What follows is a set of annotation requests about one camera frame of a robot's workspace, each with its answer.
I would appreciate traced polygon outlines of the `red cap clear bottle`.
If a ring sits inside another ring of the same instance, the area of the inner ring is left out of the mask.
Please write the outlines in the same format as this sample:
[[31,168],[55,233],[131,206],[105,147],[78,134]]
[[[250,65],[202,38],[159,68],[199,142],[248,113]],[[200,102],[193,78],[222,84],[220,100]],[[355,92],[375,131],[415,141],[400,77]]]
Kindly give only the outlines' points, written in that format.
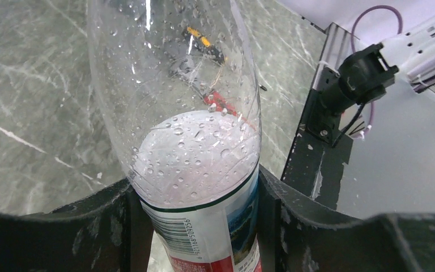
[[236,1],[88,1],[92,83],[113,149],[174,271],[261,271],[259,130],[164,74],[185,26],[254,70]]

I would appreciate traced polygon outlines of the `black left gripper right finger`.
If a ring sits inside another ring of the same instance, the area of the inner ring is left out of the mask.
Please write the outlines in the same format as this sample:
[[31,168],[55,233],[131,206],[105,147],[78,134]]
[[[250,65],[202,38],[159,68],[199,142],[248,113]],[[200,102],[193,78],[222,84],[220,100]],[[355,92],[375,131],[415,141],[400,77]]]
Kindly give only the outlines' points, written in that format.
[[341,214],[278,180],[258,175],[263,271],[435,271],[435,214]]

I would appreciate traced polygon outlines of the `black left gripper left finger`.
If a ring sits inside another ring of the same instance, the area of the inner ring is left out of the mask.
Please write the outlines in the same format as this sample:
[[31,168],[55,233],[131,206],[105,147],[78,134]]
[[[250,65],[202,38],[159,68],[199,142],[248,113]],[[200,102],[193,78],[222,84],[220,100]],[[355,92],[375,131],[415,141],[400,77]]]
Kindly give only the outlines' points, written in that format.
[[146,271],[152,236],[121,180],[49,213],[0,213],[0,271]]

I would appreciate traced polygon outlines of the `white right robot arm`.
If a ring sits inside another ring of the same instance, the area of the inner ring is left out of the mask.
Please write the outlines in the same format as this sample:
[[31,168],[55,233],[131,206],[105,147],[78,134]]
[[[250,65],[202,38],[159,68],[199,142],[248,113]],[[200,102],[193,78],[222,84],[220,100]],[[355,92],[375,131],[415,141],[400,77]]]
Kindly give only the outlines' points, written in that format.
[[396,75],[416,92],[435,85],[435,16],[405,32],[398,10],[378,5],[365,12],[376,9],[396,15],[399,33],[349,55],[339,66],[336,78],[318,91],[313,113],[337,117],[355,104],[363,107],[384,96]]

